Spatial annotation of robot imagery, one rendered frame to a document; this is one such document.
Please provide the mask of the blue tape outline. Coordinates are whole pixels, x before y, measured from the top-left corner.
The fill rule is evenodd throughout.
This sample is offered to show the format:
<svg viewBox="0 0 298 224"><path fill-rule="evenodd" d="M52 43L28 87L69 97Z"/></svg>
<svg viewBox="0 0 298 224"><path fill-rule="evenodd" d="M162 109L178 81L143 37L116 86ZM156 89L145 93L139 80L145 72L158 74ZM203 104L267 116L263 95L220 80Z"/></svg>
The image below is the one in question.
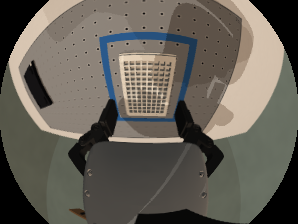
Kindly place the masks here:
<svg viewBox="0 0 298 224"><path fill-rule="evenodd" d="M181 86L181 90L178 98L178 101L184 100L188 83L190 80L191 72L192 72L198 40L194 38L186 37L186 36L169 34L169 33L160 33L160 32L129 32L129 33L120 33L120 34L113 34L113 35L99 37L103 70L104 70L105 80L106 80L110 99L115 100L115 103L117 106L112 78L111 78L111 72L110 72L107 43L124 41L124 40L142 40L142 39L172 41L172 42L179 42L179 43L184 43L189 45L185 73L184 73L183 82L182 82L182 86ZM177 105L178 105L178 101L177 101ZM176 108L177 108L177 105L176 105ZM173 118L121 118L119 114L118 106L117 106L117 111L118 111L117 121L175 122L174 115L173 115Z"/></svg>

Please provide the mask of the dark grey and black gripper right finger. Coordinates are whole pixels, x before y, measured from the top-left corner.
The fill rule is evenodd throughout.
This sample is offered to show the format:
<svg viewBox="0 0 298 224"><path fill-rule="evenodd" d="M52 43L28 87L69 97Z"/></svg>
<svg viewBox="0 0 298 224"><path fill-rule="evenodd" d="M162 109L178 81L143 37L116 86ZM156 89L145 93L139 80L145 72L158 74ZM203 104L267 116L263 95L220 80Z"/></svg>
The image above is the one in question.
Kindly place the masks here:
<svg viewBox="0 0 298 224"><path fill-rule="evenodd" d="M180 138L184 139L183 142L196 144L199 146L202 153L205 153L205 156L207 157L207 161L205 163L207 177L209 178L223 160L224 154L216 145L214 145L213 140L201 131L201 127L194 124L191 113L187 109L184 100L178 101L174 117L178 135Z"/></svg>

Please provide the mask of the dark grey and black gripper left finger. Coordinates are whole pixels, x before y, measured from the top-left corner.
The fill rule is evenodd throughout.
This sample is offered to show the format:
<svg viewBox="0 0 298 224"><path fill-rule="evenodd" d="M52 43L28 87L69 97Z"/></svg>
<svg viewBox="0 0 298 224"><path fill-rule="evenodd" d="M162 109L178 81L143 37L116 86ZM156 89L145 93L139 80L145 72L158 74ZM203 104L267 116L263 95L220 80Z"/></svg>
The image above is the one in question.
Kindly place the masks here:
<svg viewBox="0 0 298 224"><path fill-rule="evenodd" d="M104 112L103 112L104 111ZM114 134L118 111L115 100L109 99L106 107L103 109L98 123L91 126L91 130L79 138L68 156L84 177L84 170L86 165L85 155L90 151L91 147L98 142L109 141L109 137ZM107 136L107 137L106 137Z"/></svg>

